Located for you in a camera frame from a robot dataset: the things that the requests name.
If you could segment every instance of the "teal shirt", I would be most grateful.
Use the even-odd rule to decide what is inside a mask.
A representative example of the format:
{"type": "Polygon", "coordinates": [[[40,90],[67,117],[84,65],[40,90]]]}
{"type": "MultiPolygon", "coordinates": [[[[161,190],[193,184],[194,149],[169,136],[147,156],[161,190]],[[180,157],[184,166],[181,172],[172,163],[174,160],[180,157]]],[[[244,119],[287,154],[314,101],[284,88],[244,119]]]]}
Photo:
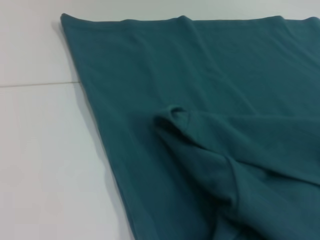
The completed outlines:
{"type": "Polygon", "coordinates": [[[137,240],[320,239],[320,20],[61,22],[137,240]]]}

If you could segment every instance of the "cloth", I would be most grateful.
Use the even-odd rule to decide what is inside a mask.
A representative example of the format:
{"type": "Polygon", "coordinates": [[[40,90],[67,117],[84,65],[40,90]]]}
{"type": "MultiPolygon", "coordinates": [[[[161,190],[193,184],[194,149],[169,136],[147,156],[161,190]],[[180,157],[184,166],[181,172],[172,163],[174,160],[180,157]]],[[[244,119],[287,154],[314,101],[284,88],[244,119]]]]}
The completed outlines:
{"type": "Polygon", "coordinates": [[[137,240],[320,239],[320,20],[62,26],[137,240]]]}

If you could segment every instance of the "fabric fold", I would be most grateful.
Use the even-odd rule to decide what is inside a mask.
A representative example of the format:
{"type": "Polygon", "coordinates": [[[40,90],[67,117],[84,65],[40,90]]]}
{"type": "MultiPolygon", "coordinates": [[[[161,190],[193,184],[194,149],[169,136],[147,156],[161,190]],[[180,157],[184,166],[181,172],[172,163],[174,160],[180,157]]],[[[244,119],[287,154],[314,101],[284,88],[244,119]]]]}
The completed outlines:
{"type": "MultiPolygon", "coordinates": [[[[228,221],[219,228],[233,226],[236,239],[255,233],[261,237],[254,239],[319,239],[320,207],[306,205],[314,193],[319,197],[318,118],[225,116],[170,106],[154,125],[178,161],[220,201],[221,219],[228,221]]],[[[213,239],[225,234],[216,230],[213,239]]]]}

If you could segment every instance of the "white surface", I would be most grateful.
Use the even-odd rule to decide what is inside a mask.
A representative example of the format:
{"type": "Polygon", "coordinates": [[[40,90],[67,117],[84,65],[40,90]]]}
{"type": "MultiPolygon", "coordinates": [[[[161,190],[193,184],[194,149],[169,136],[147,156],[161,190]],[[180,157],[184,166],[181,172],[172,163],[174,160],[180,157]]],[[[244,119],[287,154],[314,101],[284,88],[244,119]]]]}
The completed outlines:
{"type": "Polygon", "coordinates": [[[0,88],[0,239],[129,240],[79,83],[0,88]]]}
{"type": "Polygon", "coordinates": [[[92,21],[320,17],[317,0],[0,0],[0,86],[77,81],[59,29],[67,13],[92,21]]]}
{"type": "Polygon", "coordinates": [[[128,240],[60,29],[92,21],[320,17],[316,0],[0,0],[0,239],[128,240]],[[69,83],[45,86],[29,84],[69,83]]]}

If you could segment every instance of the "teal fabric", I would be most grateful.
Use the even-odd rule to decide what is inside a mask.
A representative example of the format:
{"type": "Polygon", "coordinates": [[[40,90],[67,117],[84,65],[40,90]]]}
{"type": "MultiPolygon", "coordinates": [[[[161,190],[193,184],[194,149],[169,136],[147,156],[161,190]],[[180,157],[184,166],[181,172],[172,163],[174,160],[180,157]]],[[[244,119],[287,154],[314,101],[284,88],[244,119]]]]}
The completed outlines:
{"type": "Polygon", "coordinates": [[[320,20],[61,22],[137,240],[320,239],[320,20]]]}

